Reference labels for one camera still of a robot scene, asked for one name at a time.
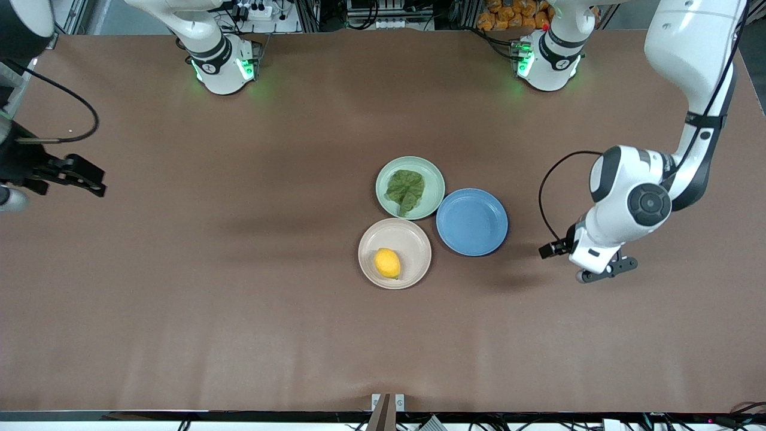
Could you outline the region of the green lettuce leaf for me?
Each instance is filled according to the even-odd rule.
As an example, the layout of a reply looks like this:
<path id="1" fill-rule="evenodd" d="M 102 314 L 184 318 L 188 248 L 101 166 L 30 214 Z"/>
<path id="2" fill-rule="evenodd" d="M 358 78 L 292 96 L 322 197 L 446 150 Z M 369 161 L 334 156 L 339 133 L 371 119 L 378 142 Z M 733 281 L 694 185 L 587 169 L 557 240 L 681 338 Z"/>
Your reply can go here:
<path id="1" fill-rule="evenodd" d="M 397 170 L 388 181 L 385 198 L 399 205 L 397 216 L 405 218 L 419 204 L 425 189 L 422 174 L 413 170 Z"/>

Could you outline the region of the yellow lemon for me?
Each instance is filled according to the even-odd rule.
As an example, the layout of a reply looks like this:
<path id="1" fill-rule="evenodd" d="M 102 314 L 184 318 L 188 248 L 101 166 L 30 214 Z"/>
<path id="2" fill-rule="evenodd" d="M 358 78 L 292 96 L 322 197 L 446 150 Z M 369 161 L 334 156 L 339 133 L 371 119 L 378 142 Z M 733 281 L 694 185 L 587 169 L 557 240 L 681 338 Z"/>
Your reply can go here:
<path id="1" fill-rule="evenodd" d="M 399 279 L 402 266 L 396 251 L 390 248 L 379 248 L 373 257 L 376 270 L 386 279 Z"/>

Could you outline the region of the blue plate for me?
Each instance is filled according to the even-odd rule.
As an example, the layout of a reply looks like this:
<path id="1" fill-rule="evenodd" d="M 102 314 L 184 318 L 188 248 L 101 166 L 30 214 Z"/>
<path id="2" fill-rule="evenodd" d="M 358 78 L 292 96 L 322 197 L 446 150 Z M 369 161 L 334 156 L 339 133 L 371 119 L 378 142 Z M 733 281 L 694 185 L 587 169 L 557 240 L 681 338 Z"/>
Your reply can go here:
<path id="1" fill-rule="evenodd" d="M 505 207 L 484 189 L 463 188 L 448 194 L 437 209 L 442 242 L 462 256 L 487 256 L 505 242 L 510 223 Z"/>

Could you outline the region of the light green plate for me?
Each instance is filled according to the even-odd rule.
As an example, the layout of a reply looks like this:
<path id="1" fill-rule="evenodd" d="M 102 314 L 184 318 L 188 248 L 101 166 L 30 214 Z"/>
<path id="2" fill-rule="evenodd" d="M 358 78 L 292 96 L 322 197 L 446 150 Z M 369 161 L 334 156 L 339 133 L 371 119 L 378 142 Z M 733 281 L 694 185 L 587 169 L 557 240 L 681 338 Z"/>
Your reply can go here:
<path id="1" fill-rule="evenodd" d="M 394 172 L 401 169 L 419 172 L 425 179 L 425 189 L 419 204 L 404 219 L 418 220 L 431 216 L 444 199 L 446 183 L 440 169 L 432 162 L 421 157 L 404 156 L 393 159 L 380 170 L 375 183 L 375 193 L 379 204 L 387 213 L 394 217 L 402 218 L 397 216 L 399 205 L 385 198 L 390 177 Z"/>

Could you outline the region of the beige plate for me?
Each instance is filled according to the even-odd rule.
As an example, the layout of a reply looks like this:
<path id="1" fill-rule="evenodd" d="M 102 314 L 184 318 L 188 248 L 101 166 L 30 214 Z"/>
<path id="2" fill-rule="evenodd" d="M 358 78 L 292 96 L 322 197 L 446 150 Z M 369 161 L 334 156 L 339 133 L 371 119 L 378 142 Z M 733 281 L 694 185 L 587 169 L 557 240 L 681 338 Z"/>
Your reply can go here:
<path id="1" fill-rule="evenodd" d="M 402 271 L 399 279 L 386 279 L 374 265 L 379 248 L 390 248 L 400 257 Z M 403 290 L 415 286 L 429 270 L 431 245 L 419 226 L 400 218 L 378 221 L 367 229 L 358 245 L 358 262 L 362 273 L 375 286 L 388 290 Z"/>

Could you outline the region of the white power strip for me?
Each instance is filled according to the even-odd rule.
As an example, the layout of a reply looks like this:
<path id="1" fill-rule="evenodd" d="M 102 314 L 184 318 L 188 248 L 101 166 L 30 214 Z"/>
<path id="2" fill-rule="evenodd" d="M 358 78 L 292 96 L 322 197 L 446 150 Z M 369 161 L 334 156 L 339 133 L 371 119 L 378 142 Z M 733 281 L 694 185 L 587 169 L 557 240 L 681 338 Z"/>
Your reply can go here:
<path id="1" fill-rule="evenodd" d="M 232 17 L 236 22 L 270 22 L 273 6 L 265 0 L 232 0 Z"/>

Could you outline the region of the bag of orange items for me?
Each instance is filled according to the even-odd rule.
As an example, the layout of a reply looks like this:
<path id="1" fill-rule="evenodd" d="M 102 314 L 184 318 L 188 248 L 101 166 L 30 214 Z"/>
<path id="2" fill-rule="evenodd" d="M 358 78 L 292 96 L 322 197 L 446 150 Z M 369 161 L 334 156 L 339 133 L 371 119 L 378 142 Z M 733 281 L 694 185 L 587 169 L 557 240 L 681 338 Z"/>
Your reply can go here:
<path id="1" fill-rule="evenodd" d="M 484 32 L 521 27 L 545 30 L 556 14 L 547 0 L 484 0 L 475 26 Z"/>

